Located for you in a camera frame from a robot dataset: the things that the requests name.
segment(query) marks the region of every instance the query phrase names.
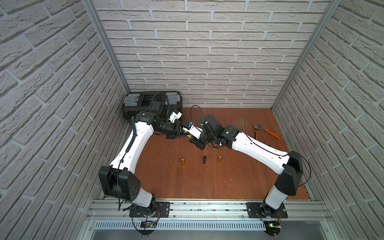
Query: black cable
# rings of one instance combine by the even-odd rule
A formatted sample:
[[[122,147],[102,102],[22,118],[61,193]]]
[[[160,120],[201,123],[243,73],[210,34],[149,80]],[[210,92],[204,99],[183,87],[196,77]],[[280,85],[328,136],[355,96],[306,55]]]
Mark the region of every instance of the black cable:
[[[194,123],[193,118],[192,118],[192,108],[193,108],[194,106],[196,106],[196,107],[198,107],[198,108],[200,109],[201,114],[203,115],[204,120],[205,120],[205,121],[207,121],[207,120],[205,119],[205,115],[204,115],[204,113],[203,113],[203,110],[201,110],[201,107],[200,107],[199,105],[193,105],[193,106],[189,109],[189,114],[191,115],[191,121],[192,121],[192,124],[195,125],[195,127],[196,127],[196,124]]]
[[[307,159],[305,159],[305,157],[303,157],[303,155],[300,155],[302,158],[304,158],[304,160],[307,162],[309,168],[310,168],[310,175],[308,176],[308,179],[303,183],[303,184],[300,184],[299,187],[303,186],[304,184],[306,184],[310,179],[311,179],[311,174],[312,174],[312,167],[310,165],[310,163],[308,162]]]
[[[141,234],[141,237],[143,237],[143,235],[144,235],[145,227],[147,226],[147,221],[148,221],[148,216],[146,216],[145,224],[144,224],[144,230],[143,230],[143,233]]]
[[[131,125],[132,125],[132,132],[133,133],[132,133],[131,141],[129,142],[127,149],[125,149],[126,153],[129,152],[129,150],[131,149],[133,142],[135,141],[135,138],[137,136],[136,125],[135,125],[135,116],[131,117]]]
[[[119,190],[119,174],[120,174],[120,171],[119,171],[119,168],[120,168],[120,164],[121,164],[121,162],[123,161],[123,159],[124,159],[124,156],[122,157],[122,159],[120,160],[120,162],[119,162],[119,166],[118,166],[118,178],[117,178],[117,183],[118,183],[118,199],[119,199],[119,209],[118,209],[118,211],[120,211],[120,190]]]
[[[208,145],[208,147],[210,147],[210,148],[217,148],[217,146],[218,146],[218,144],[217,144],[217,146],[216,146],[216,147],[214,146],[214,144],[213,144],[213,143],[210,143],[210,144],[212,144],[212,146],[211,146],[211,145],[209,145],[209,143],[207,144],[207,145]]]
[[[168,96],[167,96],[165,93],[162,93],[162,92],[157,92],[157,93],[155,93],[155,94],[153,95],[152,99],[151,99],[151,102],[149,103],[149,108],[148,108],[148,110],[151,109],[152,101],[155,100],[155,97],[156,97],[157,95],[159,95],[159,94],[163,94],[163,95],[166,97],[166,100],[167,100],[167,103],[168,103],[167,114],[166,114],[166,121],[168,121],[168,119],[169,119],[169,111],[170,111],[170,109],[171,109],[172,106],[169,104]]]
[[[285,155],[280,156],[280,154],[276,154],[276,153],[274,153],[274,152],[268,151],[268,150],[266,150],[265,148],[263,148],[262,146],[257,145],[255,142],[252,141],[252,139],[248,136],[248,134],[246,134],[245,132],[243,132],[243,133],[248,137],[248,139],[249,139],[249,141],[251,141],[251,143],[255,144],[255,145],[258,146],[259,148],[261,148],[261,149],[263,149],[263,150],[265,150],[265,151],[267,151],[267,152],[269,152],[269,153],[272,153],[272,154],[274,154],[274,155],[276,155],[276,156],[279,156],[279,157],[285,157],[285,156],[288,156],[288,155],[292,152],[292,151],[291,151],[291,152],[289,152],[289,153],[287,153],[287,154],[285,154]]]
[[[125,202],[128,202],[127,200],[124,200],[124,201],[121,201],[121,203],[119,204],[119,209],[121,208],[121,205]]]
[[[132,225],[133,225],[133,227],[135,227],[136,231],[137,231],[138,233],[141,234],[141,232],[136,228],[135,224],[133,223],[133,217],[131,217],[131,220],[132,220]]]

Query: screwdriver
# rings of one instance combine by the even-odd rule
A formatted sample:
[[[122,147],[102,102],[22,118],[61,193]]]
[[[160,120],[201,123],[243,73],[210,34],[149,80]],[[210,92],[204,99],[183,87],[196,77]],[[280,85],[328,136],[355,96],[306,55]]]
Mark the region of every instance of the screwdriver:
[[[268,146],[271,146],[271,145],[268,144],[268,142],[266,141],[265,137],[263,137],[263,138],[264,138],[264,141],[266,142],[266,144],[267,144]]]

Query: pliers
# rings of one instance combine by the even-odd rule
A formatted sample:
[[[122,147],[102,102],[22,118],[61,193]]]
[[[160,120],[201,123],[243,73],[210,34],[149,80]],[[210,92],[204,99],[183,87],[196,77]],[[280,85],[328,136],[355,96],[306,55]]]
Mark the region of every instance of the pliers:
[[[268,129],[263,128],[262,126],[256,126],[256,124],[253,125],[253,128],[255,129],[256,137],[257,137],[257,129],[265,130],[270,135],[274,136],[275,138],[280,140],[280,137],[274,134],[273,132],[269,131]]]

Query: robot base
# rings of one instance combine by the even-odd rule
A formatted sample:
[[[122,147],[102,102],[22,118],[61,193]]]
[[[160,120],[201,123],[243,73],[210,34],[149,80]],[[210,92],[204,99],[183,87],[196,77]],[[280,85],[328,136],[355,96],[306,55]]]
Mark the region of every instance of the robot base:
[[[158,217],[159,213],[157,209],[159,209],[160,217],[168,217],[169,215],[169,206],[170,202],[156,202],[155,212],[152,214],[146,215],[142,211],[140,211],[137,207],[133,207],[130,209],[129,216],[130,217]]]
[[[277,213],[280,213],[281,218],[288,218],[288,214],[285,210],[284,203],[282,203],[278,209],[268,214],[266,214],[265,209],[261,207],[262,205],[261,202],[247,202],[246,205],[248,209],[247,212],[248,212],[249,218],[265,218],[265,217],[279,218]]]

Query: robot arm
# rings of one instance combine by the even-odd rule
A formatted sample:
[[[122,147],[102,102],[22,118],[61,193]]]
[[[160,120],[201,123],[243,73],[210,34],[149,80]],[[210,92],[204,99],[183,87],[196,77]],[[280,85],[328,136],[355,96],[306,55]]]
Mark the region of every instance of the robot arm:
[[[139,156],[154,131],[166,134],[166,138],[170,139],[189,136],[189,142],[201,150],[206,144],[215,143],[217,148],[225,146],[243,152],[279,174],[262,203],[265,216],[272,215],[289,195],[296,194],[303,174],[300,154],[271,148],[233,126],[223,128],[212,115],[200,121],[202,128],[195,127],[191,122],[181,126],[178,120],[181,113],[172,112],[165,119],[161,104],[154,105],[157,106],[155,109],[141,111],[132,118],[131,125],[135,128],[123,149],[109,166],[101,167],[99,178],[106,195],[127,200],[146,215],[155,211],[155,196],[142,189],[140,180],[134,176]]]

